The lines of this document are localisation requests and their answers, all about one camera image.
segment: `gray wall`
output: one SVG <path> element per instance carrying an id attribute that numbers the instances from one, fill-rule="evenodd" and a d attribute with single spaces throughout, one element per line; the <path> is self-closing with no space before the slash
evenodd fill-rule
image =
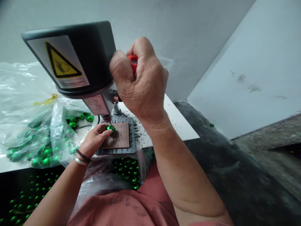
<path id="1" fill-rule="evenodd" d="M 175 60 L 167 86 L 171 100 L 185 100 L 254 0 L 14 0 L 0 9 L 0 62 L 28 63 L 25 30 L 109 20 L 116 48 L 127 51 L 147 36 L 158 56 Z"/>
<path id="2" fill-rule="evenodd" d="M 300 37 L 300 0 L 257 0 L 188 102 L 229 139 L 300 114 Z"/>

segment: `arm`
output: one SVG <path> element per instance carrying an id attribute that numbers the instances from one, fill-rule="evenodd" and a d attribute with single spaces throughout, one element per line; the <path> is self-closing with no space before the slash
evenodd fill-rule
<path id="1" fill-rule="evenodd" d="M 210 220 L 231 225 L 222 200 L 164 110 L 168 72 L 157 59 L 151 43 L 147 38 L 137 39 L 127 55 L 138 57 L 135 75 L 122 52 L 115 53 L 110 70 L 118 94 L 152 139 L 158 170 L 179 224 Z"/>
<path id="2" fill-rule="evenodd" d="M 106 130 L 107 126 L 106 123 L 99 124 L 88 133 L 79 149 L 82 154 L 88 158 L 93 156 L 97 148 L 112 133 L 112 130 Z M 76 203 L 86 170 L 86 165 L 80 165 L 72 160 L 24 226 L 66 225 Z"/>

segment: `hand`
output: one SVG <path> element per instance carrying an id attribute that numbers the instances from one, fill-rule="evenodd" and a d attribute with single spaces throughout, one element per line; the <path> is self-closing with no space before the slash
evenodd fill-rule
<path id="1" fill-rule="evenodd" d="M 103 144 L 104 140 L 108 138 L 113 130 L 107 130 L 107 123 L 96 125 L 86 136 L 84 142 L 79 148 L 79 151 L 88 158 L 91 158 L 97 149 Z"/>
<path id="2" fill-rule="evenodd" d="M 138 57 L 135 75 L 123 52 L 115 52 L 110 62 L 118 94 L 144 127 L 158 126 L 168 117 L 163 107 L 168 71 L 163 68 L 153 46 L 145 37 L 137 39 L 127 55 Z"/>

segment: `yellow twist tie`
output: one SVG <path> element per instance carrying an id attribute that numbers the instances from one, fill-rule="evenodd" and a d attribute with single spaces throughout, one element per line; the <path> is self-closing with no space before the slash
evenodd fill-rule
<path id="1" fill-rule="evenodd" d="M 52 97 L 45 100 L 44 102 L 34 102 L 34 106 L 37 106 L 37 105 L 48 105 L 48 104 L 51 104 L 55 99 L 57 99 L 57 94 L 52 94 Z"/>

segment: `warning triangle symbol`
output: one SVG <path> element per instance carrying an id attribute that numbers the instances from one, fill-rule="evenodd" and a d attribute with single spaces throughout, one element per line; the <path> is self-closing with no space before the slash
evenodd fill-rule
<path id="1" fill-rule="evenodd" d="M 69 60 L 67 60 L 59 51 L 49 42 L 46 42 L 46 49 L 50 59 L 51 67 L 55 77 L 70 78 L 81 76 L 82 73 Z"/>

